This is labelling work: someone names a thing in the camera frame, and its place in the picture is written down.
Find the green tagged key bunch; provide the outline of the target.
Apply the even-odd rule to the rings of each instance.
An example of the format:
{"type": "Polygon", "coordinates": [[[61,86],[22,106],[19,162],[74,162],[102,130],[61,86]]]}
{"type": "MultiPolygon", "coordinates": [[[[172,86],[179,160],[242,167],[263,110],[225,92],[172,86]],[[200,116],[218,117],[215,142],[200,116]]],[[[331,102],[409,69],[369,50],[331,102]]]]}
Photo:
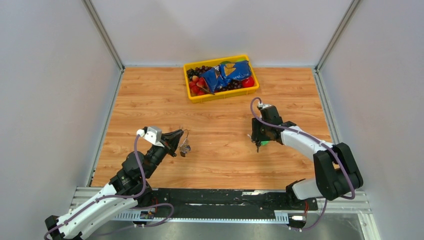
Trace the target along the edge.
{"type": "Polygon", "coordinates": [[[251,141],[252,143],[254,143],[254,144],[255,144],[256,152],[257,152],[257,153],[259,153],[260,147],[265,146],[265,145],[267,145],[267,144],[269,143],[269,141],[268,141],[268,140],[264,140],[264,141],[254,141],[254,140],[253,140],[253,137],[252,137],[250,134],[247,134],[247,136],[250,138],[250,141],[251,141]]]}

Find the large metal keyring with keys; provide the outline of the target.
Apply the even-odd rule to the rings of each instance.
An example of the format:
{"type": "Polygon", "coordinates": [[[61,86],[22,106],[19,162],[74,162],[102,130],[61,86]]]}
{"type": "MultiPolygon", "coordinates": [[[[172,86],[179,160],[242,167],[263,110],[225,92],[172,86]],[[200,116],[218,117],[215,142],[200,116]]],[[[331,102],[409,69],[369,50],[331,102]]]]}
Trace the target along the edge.
{"type": "Polygon", "coordinates": [[[189,142],[190,131],[187,128],[182,129],[182,136],[179,143],[179,154],[181,157],[185,158],[192,150],[189,142]]]}

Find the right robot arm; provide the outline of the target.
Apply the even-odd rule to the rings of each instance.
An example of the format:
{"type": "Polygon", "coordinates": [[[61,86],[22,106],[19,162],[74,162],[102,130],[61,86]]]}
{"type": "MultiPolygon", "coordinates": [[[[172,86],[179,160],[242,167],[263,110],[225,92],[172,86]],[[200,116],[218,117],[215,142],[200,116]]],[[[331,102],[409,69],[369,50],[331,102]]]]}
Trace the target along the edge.
{"type": "Polygon", "coordinates": [[[259,102],[257,108],[260,115],[255,114],[252,118],[250,137],[256,147],[266,141],[275,141],[297,150],[313,162],[313,178],[297,180],[286,186],[285,201],[290,208],[298,209],[311,198],[328,201],[355,198],[355,190],[364,181],[347,144],[320,140],[295,123],[284,122],[274,105],[259,102]]]}

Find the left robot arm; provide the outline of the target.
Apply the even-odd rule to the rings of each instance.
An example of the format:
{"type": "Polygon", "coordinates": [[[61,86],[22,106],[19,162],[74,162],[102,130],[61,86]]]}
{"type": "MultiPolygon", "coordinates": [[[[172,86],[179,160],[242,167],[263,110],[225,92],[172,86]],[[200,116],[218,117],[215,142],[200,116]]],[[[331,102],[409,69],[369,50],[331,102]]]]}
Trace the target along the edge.
{"type": "Polygon", "coordinates": [[[85,240],[99,227],[126,210],[146,211],[147,219],[154,218],[158,208],[170,213],[157,225],[163,224],[174,213],[170,203],[153,201],[153,191],[147,182],[166,156],[176,157],[179,142],[185,131],[178,129],[163,133],[155,126],[137,130],[133,152],[122,168],[89,200],[62,216],[51,215],[45,220],[45,240],[85,240]]]}

